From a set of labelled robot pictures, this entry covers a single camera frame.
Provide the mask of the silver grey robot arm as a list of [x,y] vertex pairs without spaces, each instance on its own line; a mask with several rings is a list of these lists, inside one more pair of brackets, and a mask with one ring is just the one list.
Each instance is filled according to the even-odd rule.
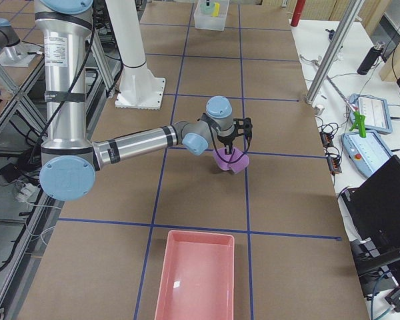
[[232,151],[236,120],[227,98],[211,98],[195,123],[140,131],[101,142],[86,134],[85,64],[93,46],[92,1],[36,1],[35,22],[44,35],[47,137],[41,145],[40,184],[48,196],[72,201],[86,195],[104,166],[184,145],[200,155],[220,141]]

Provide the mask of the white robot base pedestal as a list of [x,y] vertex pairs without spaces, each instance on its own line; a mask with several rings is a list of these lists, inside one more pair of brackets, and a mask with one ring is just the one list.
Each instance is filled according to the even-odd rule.
[[123,63],[115,105],[158,110],[166,79],[155,77],[147,66],[135,2],[116,1],[115,4],[115,9],[110,9],[109,13]]

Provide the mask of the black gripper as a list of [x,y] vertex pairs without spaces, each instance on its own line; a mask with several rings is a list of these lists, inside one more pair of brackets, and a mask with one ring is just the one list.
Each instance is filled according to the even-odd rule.
[[226,155],[231,155],[233,152],[233,142],[237,137],[237,131],[234,128],[222,131],[217,135],[218,140],[224,144],[224,152]]

